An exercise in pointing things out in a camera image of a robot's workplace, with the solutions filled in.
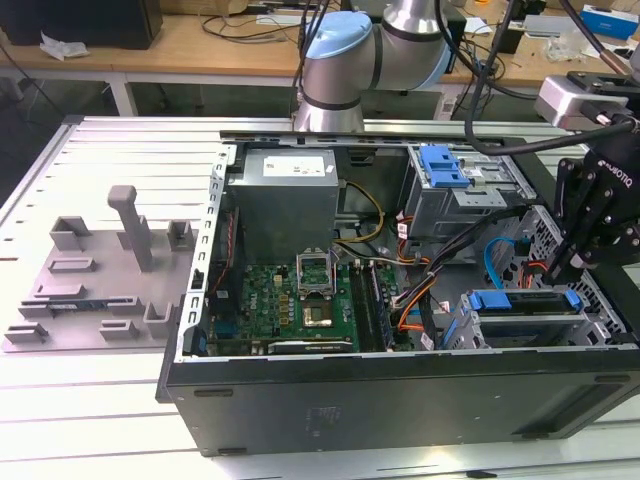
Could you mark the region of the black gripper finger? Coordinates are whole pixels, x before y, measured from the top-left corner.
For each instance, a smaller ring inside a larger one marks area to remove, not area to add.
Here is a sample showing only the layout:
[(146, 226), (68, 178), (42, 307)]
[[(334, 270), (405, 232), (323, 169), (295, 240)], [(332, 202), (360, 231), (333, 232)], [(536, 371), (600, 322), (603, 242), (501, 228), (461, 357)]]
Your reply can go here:
[(595, 158), (565, 158), (559, 163), (553, 213), (561, 240), (547, 259), (545, 280), (577, 280), (593, 257), (592, 200), (597, 182)]
[(596, 236), (594, 255), (585, 269), (593, 269), (601, 264), (628, 265), (639, 261), (639, 218), (623, 223), (610, 223), (603, 213), (606, 204), (596, 199), (596, 188), (592, 200), (595, 216), (593, 232)]

